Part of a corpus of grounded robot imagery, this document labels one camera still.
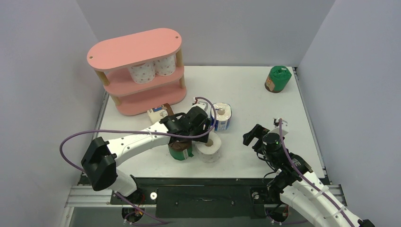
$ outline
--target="wooden post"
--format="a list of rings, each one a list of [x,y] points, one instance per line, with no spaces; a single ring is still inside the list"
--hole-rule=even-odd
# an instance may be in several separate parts
[[[184,67],[184,62],[183,62],[183,52],[181,49],[175,54],[175,57],[177,59],[177,67]],[[185,78],[184,75],[180,79],[180,88],[185,88]]]
[[[184,78],[184,75],[183,75],[183,77],[181,77],[181,79],[180,79],[180,88],[185,88],[185,78]]]
[[[115,105],[121,105],[121,100],[119,97],[111,96],[111,98],[114,101]]]
[[[95,70],[97,76],[99,77],[99,79],[102,81],[104,86],[108,86],[110,84],[110,81],[107,79],[106,74],[104,72],[100,72]]]
[[[183,63],[183,52],[181,51],[181,49],[175,54],[175,56],[177,58],[177,67],[184,66],[184,63]]]

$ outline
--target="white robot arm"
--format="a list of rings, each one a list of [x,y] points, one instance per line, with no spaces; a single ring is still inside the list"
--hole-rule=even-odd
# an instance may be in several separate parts
[[[188,113],[167,116],[137,134],[108,141],[102,137],[92,140],[81,160],[92,188],[95,191],[109,188],[125,197],[130,196],[138,187],[133,176],[117,168],[121,163],[154,147],[188,140],[188,136],[196,137],[193,141],[207,142],[208,134],[198,136],[210,128],[206,108],[205,103],[196,103]]]
[[[316,227],[374,227],[369,220],[361,220],[344,207],[300,156],[284,150],[279,134],[288,133],[288,123],[275,119],[274,125],[276,128],[269,131],[257,124],[244,134],[243,142],[248,146],[258,138],[252,148],[277,171],[277,176],[268,184],[272,200],[286,203]]]

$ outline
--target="white table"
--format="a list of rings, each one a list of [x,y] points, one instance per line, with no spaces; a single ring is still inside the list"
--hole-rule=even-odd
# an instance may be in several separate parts
[[[187,95],[172,105],[175,113],[187,112],[192,98],[203,96],[211,102],[231,105],[233,117],[229,129],[218,132],[222,140],[221,157],[215,163],[203,163],[196,157],[185,161],[173,159],[167,145],[132,157],[119,169],[136,177],[188,177],[188,178],[261,178],[270,168],[256,157],[251,146],[242,144],[242,135],[255,124],[273,129],[273,118],[288,121],[286,146],[304,158],[319,178],[324,178],[322,163],[305,113],[294,76],[280,93],[266,90],[264,82],[271,67],[186,66]],[[142,130],[151,125],[147,113],[123,116],[109,99],[101,129]],[[100,133],[104,140],[122,137],[121,134]]]

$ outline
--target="shelf board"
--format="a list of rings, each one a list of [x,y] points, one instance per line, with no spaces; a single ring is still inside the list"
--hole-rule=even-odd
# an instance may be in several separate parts
[[[89,50],[87,61],[97,71],[112,71],[173,55],[181,43],[178,32],[158,28],[101,41]]]
[[[106,76],[110,81],[110,85],[104,86],[104,88],[109,94],[122,97],[174,83],[183,77],[183,75],[184,67],[177,67],[175,68],[175,72],[170,76],[162,77],[156,75],[149,83],[137,84],[132,80],[128,69],[124,68],[109,72]]]
[[[120,97],[121,105],[117,110],[126,116],[133,116],[158,107],[164,103],[176,104],[185,98],[186,88],[180,88],[180,82],[159,87],[158,89],[142,91],[130,96]]]

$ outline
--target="toilet paper roll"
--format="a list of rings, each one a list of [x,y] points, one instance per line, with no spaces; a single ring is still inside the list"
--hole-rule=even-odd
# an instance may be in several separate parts
[[[227,103],[214,103],[214,108],[217,112],[216,124],[214,127],[215,131],[225,131],[228,129],[230,125],[232,111],[231,106]],[[210,116],[212,118],[212,122],[214,121],[214,112],[213,109],[210,110]]]
[[[214,132],[209,133],[209,140],[207,143],[196,143],[195,147],[198,150],[199,158],[202,162],[210,163],[215,162],[220,157],[221,140],[220,137]]]
[[[175,71],[174,55],[154,61],[156,66],[156,74],[166,77]]]
[[[156,69],[153,62],[130,66],[128,67],[128,71],[130,72],[135,83],[138,84],[149,83],[155,78],[156,75]]]

